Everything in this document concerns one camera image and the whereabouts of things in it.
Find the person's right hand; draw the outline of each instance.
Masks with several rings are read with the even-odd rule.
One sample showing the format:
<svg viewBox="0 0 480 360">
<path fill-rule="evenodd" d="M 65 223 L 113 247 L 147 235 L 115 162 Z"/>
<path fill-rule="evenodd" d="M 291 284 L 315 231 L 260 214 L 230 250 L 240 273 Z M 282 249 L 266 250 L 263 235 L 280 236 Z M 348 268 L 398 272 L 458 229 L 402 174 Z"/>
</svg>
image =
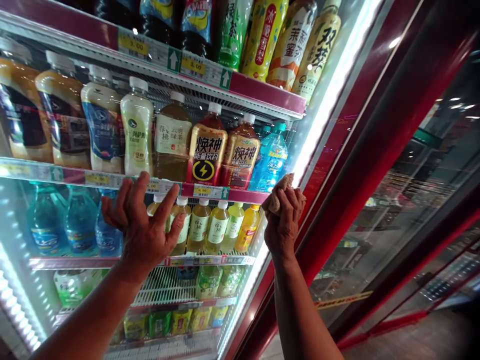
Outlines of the person's right hand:
<svg viewBox="0 0 480 360">
<path fill-rule="evenodd" d="M 299 232 L 299 220 L 305 207 L 305 198 L 299 188 L 278 189 L 280 216 L 268 214 L 265 243 L 273 259 L 294 257 L 294 244 Z"/>
</svg>

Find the milk tea bottle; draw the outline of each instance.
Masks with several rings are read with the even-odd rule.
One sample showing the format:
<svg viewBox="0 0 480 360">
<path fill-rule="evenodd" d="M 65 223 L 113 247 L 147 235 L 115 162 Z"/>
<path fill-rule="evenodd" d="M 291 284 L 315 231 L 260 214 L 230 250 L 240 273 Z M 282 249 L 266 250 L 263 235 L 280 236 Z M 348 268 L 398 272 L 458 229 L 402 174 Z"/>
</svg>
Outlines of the milk tea bottle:
<svg viewBox="0 0 480 360">
<path fill-rule="evenodd" d="M 83 84 L 75 79 L 72 60 L 49 50 L 45 54 L 51 69 L 39 74 L 35 85 L 50 120 L 53 162 L 90 169 L 89 127 L 80 97 Z"/>
<path fill-rule="evenodd" d="M 152 169 L 152 117 L 154 106 L 146 98 L 149 84 L 130 76 L 131 93 L 120 102 L 125 131 L 125 174 L 140 175 Z"/>
<path fill-rule="evenodd" d="M 81 103 L 90 130 L 92 170 L 122 173 L 120 144 L 120 96 L 112 89 L 112 74 L 90 65 L 91 82 L 81 90 Z"/>
<path fill-rule="evenodd" d="M 29 66 L 30 51 L 18 42 L 0 37 L 0 106 L 10 129 L 14 158 L 53 163 L 50 126 L 35 78 L 39 72 Z"/>
</svg>

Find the blue bottle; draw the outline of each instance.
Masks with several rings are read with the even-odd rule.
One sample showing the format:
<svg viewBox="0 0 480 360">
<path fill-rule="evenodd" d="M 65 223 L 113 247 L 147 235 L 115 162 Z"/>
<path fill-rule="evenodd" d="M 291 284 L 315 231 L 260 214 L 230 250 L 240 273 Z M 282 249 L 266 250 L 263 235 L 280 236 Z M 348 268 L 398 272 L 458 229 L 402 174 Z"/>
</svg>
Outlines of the blue bottle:
<svg viewBox="0 0 480 360">
<path fill-rule="evenodd" d="M 100 189 L 101 196 L 113 199 L 117 192 L 110 189 Z M 102 216 L 102 205 L 98 206 L 95 223 L 96 244 L 101 257 L 119 257 L 122 255 L 122 233 L 116 228 L 108 225 Z"/>
<path fill-rule="evenodd" d="M 270 193 L 280 179 L 279 174 L 288 156 L 282 135 L 285 129 L 284 123 L 278 124 L 271 134 L 262 139 L 257 157 L 260 159 L 253 168 L 248 190 Z"/>
<path fill-rule="evenodd" d="M 69 252 L 63 228 L 65 199 L 51 184 L 30 183 L 35 185 L 35 193 L 28 209 L 28 224 L 35 245 L 41 256 L 64 256 Z"/>
<path fill-rule="evenodd" d="M 75 257 L 93 257 L 99 254 L 95 238 L 97 206 L 86 187 L 67 185 L 70 190 L 65 217 L 65 231 L 71 252 Z"/>
</svg>

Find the juice bottle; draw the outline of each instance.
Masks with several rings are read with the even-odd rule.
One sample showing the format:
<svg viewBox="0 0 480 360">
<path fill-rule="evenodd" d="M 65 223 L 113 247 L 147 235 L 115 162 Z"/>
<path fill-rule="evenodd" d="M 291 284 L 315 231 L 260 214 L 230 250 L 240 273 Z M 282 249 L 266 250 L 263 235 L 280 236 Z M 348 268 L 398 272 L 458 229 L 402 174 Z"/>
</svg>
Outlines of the juice bottle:
<svg viewBox="0 0 480 360">
<path fill-rule="evenodd" d="M 211 212 L 205 242 L 203 243 L 204 255 L 218 255 L 220 253 L 220 246 L 230 218 L 227 211 L 228 204 L 227 201 L 219 201 L 218 206 Z"/>
<path fill-rule="evenodd" d="M 243 74 L 265 82 L 289 0 L 257 0 L 243 54 Z"/>
<path fill-rule="evenodd" d="M 260 140 L 252 127 L 254 122 L 255 116 L 246 113 L 243 123 L 230 132 L 221 166 L 220 186 L 247 190 L 260 149 Z"/>
<path fill-rule="evenodd" d="M 130 76 L 131 93 L 120 101 L 125 131 L 125 174 L 152 174 L 152 117 L 154 106 L 146 98 L 149 84 Z"/>
<path fill-rule="evenodd" d="M 228 138 L 220 121 L 221 111 L 219 104 L 211 102 L 208 114 L 191 131 L 188 183 L 217 186 Z"/>
<path fill-rule="evenodd" d="M 252 204 L 245 211 L 245 217 L 241 223 L 240 233 L 238 234 L 235 243 L 235 250 L 237 250 L 239 253 L 246 253 L 249 249 L 252 238 L 257 230 L 257 225 L 259 224 L 259 209 L 260 205 Z"/>
<path fill-rule="evenodd" d="M 39 71 L 32 54 L 16 41 L 0 37 L 0 106 L 10 129 L 14 158 L 53 163 L 50 124 L 35 87 Z"/>
<path fill-rule="evenodd" d="M 198 204 L 193 207 L 190 232 L 186 244 L 187 255 L 195 256 L 202 251 L 211 212 L 208 199 L 200 199 Z"/>
<path fill-rule="evenodd" d="M 81 103 L 90 130 L 92 170 L 121 174 L 120 96 L 112 89 L 112 74 L 90 65 L 91 82 L 81 90 Z"/>
<path fill-rule="evenodd" d="M 80 97 L 84 85 L 75 79 L 72 60 L 49 50 L 45 54 L 51 69 L 35 78 L 35 86 L 50 120 L 53 162 L 91 169 L 89 126 Z"/>
<path fill-rule="evenodd" d="M 220 49 L 216 62 L 238 71 L 245 44 L 252 0 L 225 1 L 224 18 L 221 26 Z"/>
<path fill-rule="evenodd" d="M 187 236 L 189 234 L 190 226 L 190 217 L 192 215 L 192 210 L 188 206 L 189 198 L 186 196 L 179 196 L 176 198 L 176 204 L 171 208 L 170 221 L 168 222 L 168 231 L 170 231 L 170 226 L 178 214 L 186 213 L 185 220 L 183 222 L 183 227 L 181 228 L 180 235 L 178 236 L 178 241 L 176 246 L 173 248 L 169 256 L 178 256 L 185 254 L 185 248 L 187 247 Z"/>
<path fill-rule="evenodd" d="M 337 15 L 342 0 L 326 0 L 320 16 L 313 24 L 313 29 L 306 44 L 305 54 L 296 74 L 291 92 L 310 99 L 330 55 L 330 50 L 339 34 L 341 20 Z"/>
<path fill-rule="evenodd" d="M 240 226 L 242 225 L 245 216 L 243 206 L 243 202 L 235 202 L 228 208 L 230 218 L 226 225 L 225 238 L 220 244 L 220 250 L 224 254 L 229 254 L 234 250 L 234 245 L 239 236 Z"/>
<path fill-rule="evenodd" d="M 185 96 L 172 91 L 171 104 L 156 115 L 153 174 L 176 182 L 187 180 L 192 122 L 183 106 Z"/>
<path fill-rule="evenodd" d="M 315 0 L 296 0 L 290 5 L 268 69 L 268 84 L 292 89 L 316 16 Z"/>
</svg>

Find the white bottle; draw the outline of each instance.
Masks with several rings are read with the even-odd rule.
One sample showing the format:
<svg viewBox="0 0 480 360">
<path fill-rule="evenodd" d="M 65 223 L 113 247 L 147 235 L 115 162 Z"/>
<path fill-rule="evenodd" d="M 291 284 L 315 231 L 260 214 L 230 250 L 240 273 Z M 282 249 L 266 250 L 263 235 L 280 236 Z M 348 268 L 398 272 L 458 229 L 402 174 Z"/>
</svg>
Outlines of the white bottle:
<svg viewBox="0 0 480 360">
<path fill-rule="evenodd" d="M 145 96 L 149 91 L 146 81 L 130 76 L 131 93 L 120 102 L 125 131 L 125 174 L 152 174 L 152 117 L 154 106 Z"/>
<path fill-rule="evenodd" d="M 112 74 L 90 65 L 91 82 L 81 90 L 81 104 L 90 130 L 92 170 L 121 174 L 120 96 L 112 89 Z"/>
</svg>

